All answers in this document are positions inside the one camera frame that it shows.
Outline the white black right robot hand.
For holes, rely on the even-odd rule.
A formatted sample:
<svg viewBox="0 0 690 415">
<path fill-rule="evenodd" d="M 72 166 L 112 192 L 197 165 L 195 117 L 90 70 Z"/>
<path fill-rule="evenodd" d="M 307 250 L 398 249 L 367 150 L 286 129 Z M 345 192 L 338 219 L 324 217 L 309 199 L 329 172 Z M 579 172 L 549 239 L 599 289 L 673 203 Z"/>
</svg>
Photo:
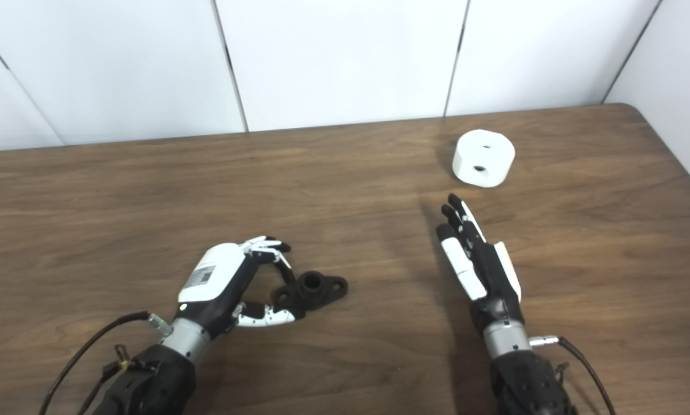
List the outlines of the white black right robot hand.
<svg viewBox="0 0 690 415">
<path fill-rule="evenodd" d="M 490 243 L 466 202 L 451 193 L 440 208 L 446 222 L 435 229 L 440 246 L 470 300 L 470 317 L 483 333 L 496 322 L 526 323 L 521 286 L 502 242 Z"/>
</svg>

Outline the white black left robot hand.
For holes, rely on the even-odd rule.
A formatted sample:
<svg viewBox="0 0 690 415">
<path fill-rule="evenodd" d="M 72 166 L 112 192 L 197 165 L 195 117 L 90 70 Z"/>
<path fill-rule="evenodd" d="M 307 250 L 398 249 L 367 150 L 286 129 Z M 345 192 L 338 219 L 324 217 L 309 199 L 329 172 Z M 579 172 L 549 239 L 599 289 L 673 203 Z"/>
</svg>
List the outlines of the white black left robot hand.
<svg viewBox="0 0 690 415">
<path fill-rule="evenodd" d="M 305 310 L 242 299 L 261 265 L 271 263 L 284 282 L 295 281 L 284 257 L 289 250 L 289 245 L 271 236 L 211 247 L 179 292 L 175 318 L 197 324 L 211 341 L 237 326 L 276 326 L 305 318 Z"/>
</svg>

